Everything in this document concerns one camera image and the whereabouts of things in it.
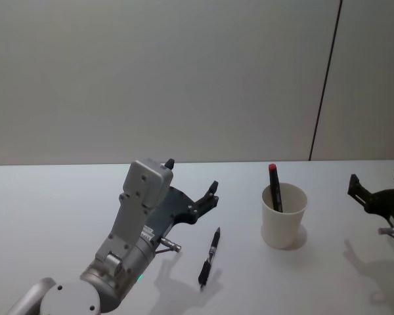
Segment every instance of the white table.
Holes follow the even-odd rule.
[[[173,186],[199,198],[219,181],[219,205],[169,238],[182,254],[158,255],[117,315],[394,315],[394,244],[385,221],[347,195],[356,173],[371,192],[394,188],[394,161],[282,162],[281,181],[309,198],[299,249],[262,240],[267,163],[187,163]],[[0,167],[0,314],[39,279],[77,279],[118,211],[128,165]],[[222,236],[203,293],[197,277],[215,229]]]

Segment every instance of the marker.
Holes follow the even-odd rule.
[[[215,235],[213,237],[213,241],[211,241],[211,246],[209,250],[209,257],[203,264],[203,269],[198,276],[198,283],[200,284],[200,290],[203,291],[204,286],[208,282],[209,273],[211,269],[211,264],[213,262],[213,258],[215,258],[217,244],[219,243],[219,238],[221,238],[221,228],[217,228]]]
[[[269,165],[269,174],[270,174],[270,191],[271,191],[271,199],[273,201],[273,209],[278,212],[283,212],[282,196],[280,195],[280,185],[277,176],[276,164]]]

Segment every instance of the black pen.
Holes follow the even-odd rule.
[[[209,256],[204,262],[203,269],[198,276],[198,283],[200,284],[200,289],[203,290],[204,286],[208,282],[209,273],[211,269],[211,264],[213,262],[213,258],[215,258],[217,244],[219,243],[219,238],[221,238],[221,228],[217,228],[215,235],[213,237],[213,241],[211,241],[211,246],[209,250]]]
[[[271,199],[273,201],[273,209],[278,212],[283,212],[282,196],[280,195],[280,184],[278,181],[276,164],[269,165],[269,174],[270,174],[270,191],[271,191]]]

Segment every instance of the white paper cup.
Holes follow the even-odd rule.
[[[274,248],[287,248],[291,246],[297,236],[302,216],[308,205],[307,195],[297,186],[280,183],[283,213],[273,209],[270,186],[264,189],[263,200],[263,226],[261,235],[264,241]]]

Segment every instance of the white wall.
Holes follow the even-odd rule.
[[[313,159],[394,159],[394,0],[343,2]]]
[[[0,164],[307,159],[337,9],[0,0]]]

